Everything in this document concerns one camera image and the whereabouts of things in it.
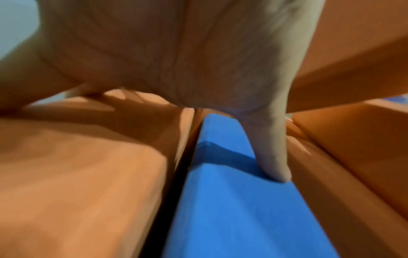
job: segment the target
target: skin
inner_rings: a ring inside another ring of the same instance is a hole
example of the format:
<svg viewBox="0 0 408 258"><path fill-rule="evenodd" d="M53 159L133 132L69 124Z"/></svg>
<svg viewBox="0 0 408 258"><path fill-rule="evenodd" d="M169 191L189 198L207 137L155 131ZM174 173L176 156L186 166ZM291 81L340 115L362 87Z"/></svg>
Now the skin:
<svg viewBox="0 0 408 258"><path fill-rule="evenodd" d="M0 62L0 110L125 87L235 116L260 167L287 166L291 83L324 0L38 0L37 32Z"/></svg>

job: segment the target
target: hand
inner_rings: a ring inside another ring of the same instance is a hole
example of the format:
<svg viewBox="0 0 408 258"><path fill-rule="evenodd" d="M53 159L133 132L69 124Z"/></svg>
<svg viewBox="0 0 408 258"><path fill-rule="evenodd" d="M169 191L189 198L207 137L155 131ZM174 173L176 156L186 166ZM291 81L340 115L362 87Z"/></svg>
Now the hand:
<svg viewBox="0 0 408 258"><path fill-rule="evenodd" d="M70 89L155 93L179 106L232 114L260 167L288 181L287 95L323 4L38 0L41 26L0 62L0 109Z"/></svg>

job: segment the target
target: finger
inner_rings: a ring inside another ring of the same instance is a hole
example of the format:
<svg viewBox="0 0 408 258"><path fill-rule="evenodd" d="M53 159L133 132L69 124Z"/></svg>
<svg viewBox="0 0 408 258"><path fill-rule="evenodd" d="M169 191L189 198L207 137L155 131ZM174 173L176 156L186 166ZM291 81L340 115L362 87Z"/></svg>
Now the finger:
<svg viewBox="0 0 408 258"><path fill-rule="evenodd" d="M285 103L238 117L261 169L279 182L290 181L287 165Z"/></svg>
<svg viewBox="0 0 408 258"><path fill-rule="evenodd" d="M44 43L37 32L0 61L0 110L19 108L79 84L45 58Z"/></svg>
<svg viewBox="0 0 408 258"><path fill-rule="evenodd" d="M100 86L93 83L83 83L73 89L68 90L65 93L65 97L72 98L77 96L100 95L113 89L114 88L111 86Z"/></svg>

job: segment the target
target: blue cushion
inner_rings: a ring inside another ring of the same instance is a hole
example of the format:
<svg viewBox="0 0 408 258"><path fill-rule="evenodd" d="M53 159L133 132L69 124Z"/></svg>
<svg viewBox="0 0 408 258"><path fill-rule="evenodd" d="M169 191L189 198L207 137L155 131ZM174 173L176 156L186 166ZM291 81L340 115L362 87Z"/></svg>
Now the blue cushion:
<svg viewBox="0 0 408 258"><path fill-rule="evenodd" d="M293 183L258 167L237 120L204 120L164 258L338 257Z"/></svg>

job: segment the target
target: orange foam block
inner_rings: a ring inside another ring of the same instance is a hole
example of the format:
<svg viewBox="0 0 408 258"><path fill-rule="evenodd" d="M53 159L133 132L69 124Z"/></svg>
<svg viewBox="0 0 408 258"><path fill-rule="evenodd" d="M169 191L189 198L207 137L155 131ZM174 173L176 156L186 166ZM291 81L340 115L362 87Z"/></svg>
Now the orange foam block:
<svg viewBox="0 0 408 258"><path fill-rule="evenodd" d="M327 0L288 113L408 93L408 2Z"/></svg>
<svg viewBox="0 0 408 258"><path fill-rule="evenodd" d="M0 257L137 256L193 109L111 91L0 119Z"/></svg>
<svg viewBox="0 0 408 258"><path fill-rule="evenodd" d="M408 257L408 223L319 147L287 137L293 182L343 258Z"/></svg>
<svg viewBox="0 0 408 258"><path fill-rule="evenodd" d="M292 118L408 219L408 106L377 99L299 112Z"/></svg>

